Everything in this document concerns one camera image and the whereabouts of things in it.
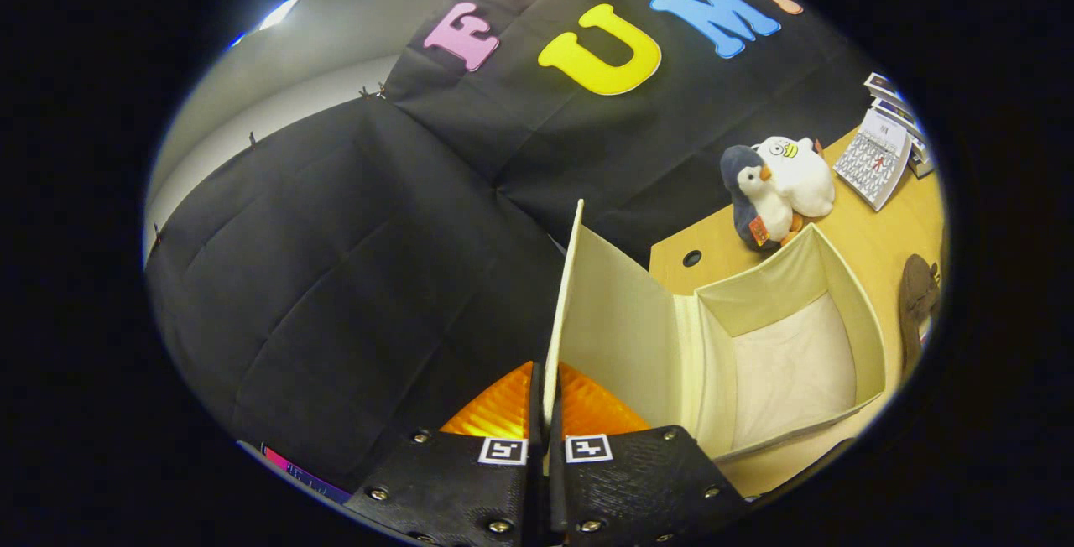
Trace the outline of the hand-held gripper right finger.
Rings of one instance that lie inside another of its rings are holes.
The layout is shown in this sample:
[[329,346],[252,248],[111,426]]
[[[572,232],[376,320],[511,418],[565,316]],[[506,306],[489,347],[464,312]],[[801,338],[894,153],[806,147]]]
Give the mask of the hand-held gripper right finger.
[[547,498],[566,546],[688,546],[748,515],[748,498],[679,424],[647,424],[609,390],[557,368]]

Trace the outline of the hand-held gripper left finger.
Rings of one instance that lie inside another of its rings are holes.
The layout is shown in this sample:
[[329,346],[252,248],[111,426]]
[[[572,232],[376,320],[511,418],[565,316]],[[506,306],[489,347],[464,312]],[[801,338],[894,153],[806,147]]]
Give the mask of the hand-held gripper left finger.
[[508,372],[438,427],[393,440],[345,508],[418,546],[532,546],[541,535],[542,368]]

